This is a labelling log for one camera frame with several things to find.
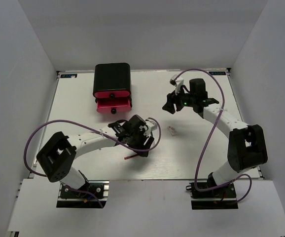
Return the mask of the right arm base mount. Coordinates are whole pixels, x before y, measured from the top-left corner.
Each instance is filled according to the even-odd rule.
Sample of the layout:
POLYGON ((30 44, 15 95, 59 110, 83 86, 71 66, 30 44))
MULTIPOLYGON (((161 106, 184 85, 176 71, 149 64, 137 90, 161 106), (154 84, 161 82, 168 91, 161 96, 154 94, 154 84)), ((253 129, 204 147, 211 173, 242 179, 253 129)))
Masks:
POLYGON ((233 184, 212 191, 200 192, 194 182, 185 187, 191 195, 192 210, 238 209, 237 195, 233 184))

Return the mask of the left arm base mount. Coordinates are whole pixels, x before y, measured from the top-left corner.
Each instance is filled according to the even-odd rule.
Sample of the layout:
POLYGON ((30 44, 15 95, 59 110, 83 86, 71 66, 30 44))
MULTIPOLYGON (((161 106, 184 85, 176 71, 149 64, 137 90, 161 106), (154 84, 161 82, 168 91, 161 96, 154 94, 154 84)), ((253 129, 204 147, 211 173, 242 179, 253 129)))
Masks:
POLYGON ((109 181, 90 181, 81 188, 82 193, 75 192, 60 185, 57 208, 100 209, 107 202, 109 181))

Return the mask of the pink top drawer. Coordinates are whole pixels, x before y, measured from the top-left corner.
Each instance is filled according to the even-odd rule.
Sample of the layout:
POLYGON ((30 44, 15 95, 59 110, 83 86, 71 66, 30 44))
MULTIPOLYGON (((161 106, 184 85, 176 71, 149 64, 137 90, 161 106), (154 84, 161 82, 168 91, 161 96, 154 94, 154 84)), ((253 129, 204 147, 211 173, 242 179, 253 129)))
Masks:
POLYGON ((94 97, 97 99, 106 99, 106 98, 123 98, 130 96, 131 92, 127 90, 106 90, 106 91, 97 91, 94 93, 94 97))

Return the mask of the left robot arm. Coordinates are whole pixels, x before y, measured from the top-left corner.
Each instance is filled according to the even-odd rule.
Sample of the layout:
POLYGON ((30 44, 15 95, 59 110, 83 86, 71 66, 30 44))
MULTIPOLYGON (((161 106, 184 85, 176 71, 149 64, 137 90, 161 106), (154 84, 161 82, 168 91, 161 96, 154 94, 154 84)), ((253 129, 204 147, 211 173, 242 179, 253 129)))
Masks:
POLYGON ((78 135, 54 133, 37 154, 37 161, 51 183, 61 182, 72 188, 78 197, 88 194, 86 177, 73 168, 74 160, 102 148, 124 145, 140 157, 147 157, 154 142, 156 122, 138 115, 118 120, 99 130, 78 135))

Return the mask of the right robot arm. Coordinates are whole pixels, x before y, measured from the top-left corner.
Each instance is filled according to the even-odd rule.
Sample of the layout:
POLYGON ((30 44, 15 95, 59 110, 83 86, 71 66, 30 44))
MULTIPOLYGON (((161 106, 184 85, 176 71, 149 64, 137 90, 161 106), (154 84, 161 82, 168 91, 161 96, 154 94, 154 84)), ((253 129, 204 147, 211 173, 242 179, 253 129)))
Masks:
POLYGON ((228 138, 227 161, 207 178, 206 189, 211 196, 220 196, 226 185, 268 161, 262 127, 236 119, 216 99, 208 97, 203 79, 191 79, 189 88, 182 79, 172 79, 170 83, 175 89, 167 95, 167 102, 162 107, 164 111, 174 114, 184 107, 191 107, 228 138))

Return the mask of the red pen refill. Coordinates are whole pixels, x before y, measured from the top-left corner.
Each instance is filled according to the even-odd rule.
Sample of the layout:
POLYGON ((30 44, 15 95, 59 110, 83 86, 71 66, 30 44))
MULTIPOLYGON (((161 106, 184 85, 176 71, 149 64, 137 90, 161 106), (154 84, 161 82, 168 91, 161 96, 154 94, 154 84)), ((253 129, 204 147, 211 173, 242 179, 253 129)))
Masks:
POLYGON ((124 159, 128 160, 128 159, 135 158, 135 157, 138 157, 138 156, 139 156, 138 154, 134 154, 134 155, 131 155, 131 156, 127 156, 124 159))

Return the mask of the pink drawer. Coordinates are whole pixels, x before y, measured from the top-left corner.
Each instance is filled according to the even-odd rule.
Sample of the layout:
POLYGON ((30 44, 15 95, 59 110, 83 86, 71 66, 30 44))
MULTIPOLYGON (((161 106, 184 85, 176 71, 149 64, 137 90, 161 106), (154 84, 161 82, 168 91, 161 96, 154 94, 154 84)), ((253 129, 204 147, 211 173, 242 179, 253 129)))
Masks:
POLYGON ((97 112, 101 114, 128 112, 131 108, 129 98, 103 98, 97 100, 97 112))
POLYGON ((106 90, 106 91, 97 91, 94 93, 94 97, 97 99, 106 99, 106 98, 123 98, 130 96, 131 92, 127 90, 106 90))

